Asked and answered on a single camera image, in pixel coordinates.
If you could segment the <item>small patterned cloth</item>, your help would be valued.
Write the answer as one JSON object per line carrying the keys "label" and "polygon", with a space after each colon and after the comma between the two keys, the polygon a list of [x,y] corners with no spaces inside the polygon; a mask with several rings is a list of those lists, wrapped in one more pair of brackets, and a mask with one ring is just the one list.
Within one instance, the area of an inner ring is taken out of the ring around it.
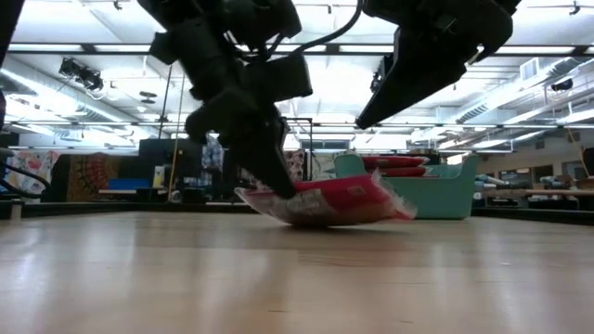
{"label": "small patterned cloth", "polygon": [[302,181],[305,177],[306,153],[303,149],[285,151],[284,158],[293,181]]}

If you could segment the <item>brown patterned cloth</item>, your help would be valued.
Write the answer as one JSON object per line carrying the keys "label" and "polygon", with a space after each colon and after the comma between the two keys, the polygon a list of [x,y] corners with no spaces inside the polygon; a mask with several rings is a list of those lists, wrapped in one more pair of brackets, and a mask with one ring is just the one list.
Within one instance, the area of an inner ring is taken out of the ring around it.
{"label": "brown patterned cloth", "polygon": [[72,155],[66,201],[87,202],[99,198],[109,180],[118,175],[120,159],[103,153]]}

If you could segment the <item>black ceiling-mounted gear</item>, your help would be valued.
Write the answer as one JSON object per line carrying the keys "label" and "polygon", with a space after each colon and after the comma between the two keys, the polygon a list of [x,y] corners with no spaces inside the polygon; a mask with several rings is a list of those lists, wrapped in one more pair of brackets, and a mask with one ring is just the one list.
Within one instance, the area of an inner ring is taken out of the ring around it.
{"label": "black ceiling-mounted gear", "polygon": [[62,59],[58,73],[92,92],[98,92],[104,88],[101,72],[85,66],[75,58]]}

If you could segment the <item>black monitor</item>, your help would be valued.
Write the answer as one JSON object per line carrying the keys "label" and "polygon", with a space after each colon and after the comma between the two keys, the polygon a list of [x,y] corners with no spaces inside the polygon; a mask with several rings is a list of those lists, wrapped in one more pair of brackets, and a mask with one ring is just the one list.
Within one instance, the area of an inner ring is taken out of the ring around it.
{"label": "black monitor", "polygon": [[176,177],[198,177],[201,171],[202,146],[189,139],[143,139],[140,141],[137,171],[141,178],[151,179],[154,167],[173,162]]}

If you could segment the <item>wooden bench table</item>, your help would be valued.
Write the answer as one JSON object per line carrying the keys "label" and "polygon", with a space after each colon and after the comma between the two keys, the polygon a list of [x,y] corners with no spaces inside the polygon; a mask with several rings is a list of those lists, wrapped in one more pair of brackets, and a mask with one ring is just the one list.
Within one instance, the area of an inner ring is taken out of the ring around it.
{"label": "wooden bench table", "polygon": [[475,192],[474,199],[525,198],[531,196],[594,197],[594,190],[572,189],[491,189]]}

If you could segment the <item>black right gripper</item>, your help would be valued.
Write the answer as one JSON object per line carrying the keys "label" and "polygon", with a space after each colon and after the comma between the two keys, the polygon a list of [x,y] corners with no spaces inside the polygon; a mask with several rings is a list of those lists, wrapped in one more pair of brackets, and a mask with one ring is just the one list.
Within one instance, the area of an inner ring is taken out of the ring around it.
{"label": "black right gripper", "polygon": [[356,119],[367,129],[455,83],[465,63],[494,55],[522,0],[366,0],[363,12],[397,25],[392,67]]}

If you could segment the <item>blue box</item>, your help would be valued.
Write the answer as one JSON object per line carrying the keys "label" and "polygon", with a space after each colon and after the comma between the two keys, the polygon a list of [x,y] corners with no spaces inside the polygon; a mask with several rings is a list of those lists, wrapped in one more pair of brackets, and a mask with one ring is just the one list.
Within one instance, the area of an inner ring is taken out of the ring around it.
{"label": "blue box", "polygon": [[112,178],[108,181],[107,190],[138,190],[149,188],[150,181],[142,178]]}

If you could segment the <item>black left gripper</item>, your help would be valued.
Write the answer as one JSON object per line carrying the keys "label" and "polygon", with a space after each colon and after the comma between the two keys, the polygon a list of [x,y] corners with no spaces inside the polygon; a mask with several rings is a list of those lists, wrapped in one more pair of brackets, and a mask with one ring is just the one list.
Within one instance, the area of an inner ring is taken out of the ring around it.
{"label": "black left gripper", "polygon": [[149,53],[175,62],[191,82],[190,94],[201,106],[187,116],[191,141],[205,144],[209,133],[235,157],[238,165],[283,199],[296,195],[282,144],[286,124],[273,102],[250,90],[245,67],[269,61],[266,42],[286,36],[286,22],[256,18],[158,18]]}

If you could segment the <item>red popcorn bag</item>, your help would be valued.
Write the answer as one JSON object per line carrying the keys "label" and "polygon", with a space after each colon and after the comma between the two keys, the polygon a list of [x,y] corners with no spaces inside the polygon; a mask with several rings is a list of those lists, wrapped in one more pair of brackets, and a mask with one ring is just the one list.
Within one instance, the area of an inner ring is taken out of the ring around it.
{"label": "red popcorn bag", "polygon": [[427,173],[427,169],[422,166],[380,168],[379,172],[383,177],[422,177]]}
{"label": "red popcorn bag", "polygon": [[419,167],[430,159],[410,156],[364,156],[362,161],[366,169]]}
{"label": "red popcorn bag", "polygon": [[296,195],[283,199],[271,190],[238,187],[236,194],[252,209],[299,226],[368,225],[386,220],[411,221],[414,204],[398,195],[379,172],[295,184]]}

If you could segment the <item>pale patterned cloth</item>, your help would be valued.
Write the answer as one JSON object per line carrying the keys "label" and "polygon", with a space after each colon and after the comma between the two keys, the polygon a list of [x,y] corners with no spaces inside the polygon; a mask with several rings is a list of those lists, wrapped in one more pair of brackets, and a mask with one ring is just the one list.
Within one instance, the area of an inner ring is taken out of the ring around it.
{"label": "pale patterned cloth", "polygon": [[56,151],[0,152],[0,194],[40,199],[51,188],[52,170],[58,162]]}

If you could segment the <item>teal plastic basket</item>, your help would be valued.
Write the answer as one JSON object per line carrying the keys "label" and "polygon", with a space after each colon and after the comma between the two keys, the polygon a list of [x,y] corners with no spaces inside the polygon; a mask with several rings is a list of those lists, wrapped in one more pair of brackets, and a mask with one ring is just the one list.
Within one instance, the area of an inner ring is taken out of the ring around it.
{"label": "teal plastic basket", "polygon": [[[336,176],[349,177],[379,172],[380,168],[366,169],[357,154],[343,154],[334,159]],[[383,183],[400,197],[413,204],[419,219],[460,220],[471,215],[474,180],[478,157],[466,156],[455,165],[429,162],[421,165],[427,169],[422,177],[383,177]]]}

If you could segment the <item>grey air duct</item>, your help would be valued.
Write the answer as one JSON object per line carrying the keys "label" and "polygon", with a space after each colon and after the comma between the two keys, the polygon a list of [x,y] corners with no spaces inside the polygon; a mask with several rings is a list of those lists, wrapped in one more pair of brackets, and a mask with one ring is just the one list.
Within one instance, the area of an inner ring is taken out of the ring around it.
{"label": "grey air duct", "polygon": [[488,111],[502,107],[513,100],[526,96],[531,90],[559,81],[591,62],[594,62],[594,57],[566,57],[557,60],[532,58],[520,66],[518,76],[462,106],[458,110],[454,122],[462,124]]}

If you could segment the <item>black aluminium table frame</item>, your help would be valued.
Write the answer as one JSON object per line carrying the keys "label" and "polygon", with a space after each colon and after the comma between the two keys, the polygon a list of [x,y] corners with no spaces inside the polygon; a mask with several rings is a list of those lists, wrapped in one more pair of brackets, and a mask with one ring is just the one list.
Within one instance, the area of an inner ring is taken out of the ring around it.
{"label": "black aluminium table frame", "polygon": [[[91,214],[107,212],[199,212],[199,213],[255,213],[245,204],[152,204],[133,202],[46,202],[24,203],[19,200],[0,200],[0,221],[9,220],[16,208],[20,218]],[[594,227],[594,212],[477,208],[471,216],[546,222]]]}

